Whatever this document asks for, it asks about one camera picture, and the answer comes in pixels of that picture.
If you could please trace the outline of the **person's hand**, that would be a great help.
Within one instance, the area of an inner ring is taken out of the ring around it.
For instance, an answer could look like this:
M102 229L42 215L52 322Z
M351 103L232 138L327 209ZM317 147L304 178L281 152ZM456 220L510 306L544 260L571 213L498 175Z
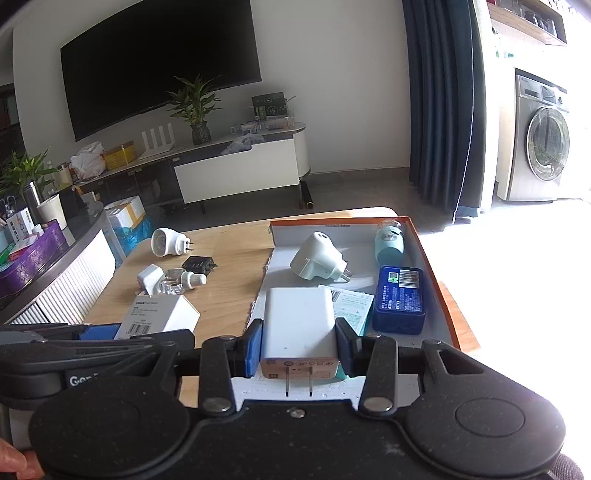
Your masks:
M45 473L32 450L19 451L9 442L0 440L0 472L14 473L17 479L43 479Z

